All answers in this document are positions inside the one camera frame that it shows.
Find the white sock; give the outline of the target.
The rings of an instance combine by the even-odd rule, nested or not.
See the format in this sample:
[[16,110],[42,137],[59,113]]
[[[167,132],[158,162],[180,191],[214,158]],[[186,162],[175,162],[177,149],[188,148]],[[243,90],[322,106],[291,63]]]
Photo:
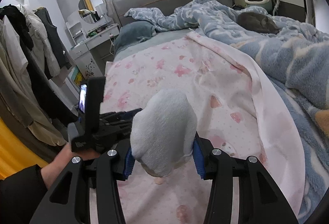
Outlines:
[[132,156],[153,177],[167,177],[192,155],[197,116],[180,90],[160,90],[132,122]]

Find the pink patterned blanket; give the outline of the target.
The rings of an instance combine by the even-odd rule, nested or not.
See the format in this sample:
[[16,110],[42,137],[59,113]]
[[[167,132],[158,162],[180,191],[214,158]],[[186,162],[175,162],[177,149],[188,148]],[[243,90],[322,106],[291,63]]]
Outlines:
[[[108,62],[105,76],[102,113],[143,108],[162,89],[180,90],[196,113],[198,134],[231,157],[257,157],[299,212],[301,139],[283,99],[251,57],[189,32]],[[163,179],[136,163],[118,188],[127,223],[203,223],[211,182],[200,178],[193,161]]]

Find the yellow curtain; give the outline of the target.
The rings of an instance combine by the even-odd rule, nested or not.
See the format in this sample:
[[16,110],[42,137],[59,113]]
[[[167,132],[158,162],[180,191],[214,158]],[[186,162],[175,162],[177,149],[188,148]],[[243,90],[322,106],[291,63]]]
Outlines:
[[28,149],[0,120],[0,177],[5,179],[24,168],[48,163]]

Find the beige hanging coat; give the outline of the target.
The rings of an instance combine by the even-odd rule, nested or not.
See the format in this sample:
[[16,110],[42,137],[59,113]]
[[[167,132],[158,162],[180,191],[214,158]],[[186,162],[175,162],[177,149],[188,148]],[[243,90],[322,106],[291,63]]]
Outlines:
[[51,146],[66,143],[41,109],[32,90],[29,70],[36,70],[34,44],[26,18],[15,6],[1,8],[1,98],[12,115],[40,141]]

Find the white dressing table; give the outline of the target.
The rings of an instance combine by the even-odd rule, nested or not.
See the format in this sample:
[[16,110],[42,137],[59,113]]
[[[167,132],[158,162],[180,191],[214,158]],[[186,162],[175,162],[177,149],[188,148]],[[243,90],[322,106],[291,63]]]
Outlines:
[[100,77],[105,73],[107,61],[114,58],[112,46],[119,35],[119,25],[106,14],[96,23],[92,23],[92,16],[72,13],[66,22],[74,46],[69,50],[82,76]]

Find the black dark hanging garment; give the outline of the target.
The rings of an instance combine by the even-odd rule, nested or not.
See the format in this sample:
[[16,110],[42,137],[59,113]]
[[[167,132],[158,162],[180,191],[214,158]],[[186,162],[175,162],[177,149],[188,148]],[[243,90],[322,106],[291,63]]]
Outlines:
[[61,41],[57,32],[57,27],[52,23],[48,10],[45,7],[38,8],[35,14],[41,19],[47,31],[47,37],[50,42],[53,54],[55,55],[60,68],[72,67],[66,47]]

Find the blue grey pillow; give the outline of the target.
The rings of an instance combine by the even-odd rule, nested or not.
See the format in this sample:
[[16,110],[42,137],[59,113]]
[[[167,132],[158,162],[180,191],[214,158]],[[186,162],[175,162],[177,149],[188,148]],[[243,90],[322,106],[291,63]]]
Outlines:
[[114,55],[127,47],[147,41],[156,35],[155,26],[147,21],[136,21],[121,27],[114,41]]

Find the grey fleece bed sheet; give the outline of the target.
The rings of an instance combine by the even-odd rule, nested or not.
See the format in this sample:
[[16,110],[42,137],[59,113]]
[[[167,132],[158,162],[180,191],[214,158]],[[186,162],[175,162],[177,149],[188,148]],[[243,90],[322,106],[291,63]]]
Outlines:
[[120,51],[118,54],[115,55],[114,61],[121,61],[122,59],[125,59],[126,57],[134,55],[137,52],[143,51],[149,47],[154,47],[165,42],[170,42],[172,40],[183,38],[190,31],[190,29],[181,29],[157,33],[155,36],[153,36],[147,41],[138,43],[134,46],[127,47],[125,50]]

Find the round mirror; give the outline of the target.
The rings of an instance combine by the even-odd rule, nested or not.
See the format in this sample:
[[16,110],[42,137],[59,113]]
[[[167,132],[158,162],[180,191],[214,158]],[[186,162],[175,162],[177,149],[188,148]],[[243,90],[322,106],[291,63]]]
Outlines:
[[82,20],[89,24],[101,21],[106,11],[105,0],[79,0],[78,13]]

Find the blue patterned duvet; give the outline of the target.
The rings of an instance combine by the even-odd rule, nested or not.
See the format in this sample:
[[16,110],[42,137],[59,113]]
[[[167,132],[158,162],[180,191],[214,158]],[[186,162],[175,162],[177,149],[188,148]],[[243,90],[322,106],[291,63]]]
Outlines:
[[129,6],[126,17],[166,32],[198,27],[204,36],[252,57],[286,104],[305,151],[306,184],[300,223],[328,223],[328,34],[313,25],[274,16],[278,34],[247,30],[241,11],[217,0],[193,0],[164,15],[158,7]]

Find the grey cat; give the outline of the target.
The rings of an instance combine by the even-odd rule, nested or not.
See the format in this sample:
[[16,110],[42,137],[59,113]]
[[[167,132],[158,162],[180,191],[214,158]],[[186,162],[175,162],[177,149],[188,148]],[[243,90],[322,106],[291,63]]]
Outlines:
[[244,12],[237,16],[236,23],[239,26],[257,33],[278,34],[280,29],[276,23],[263,14]]

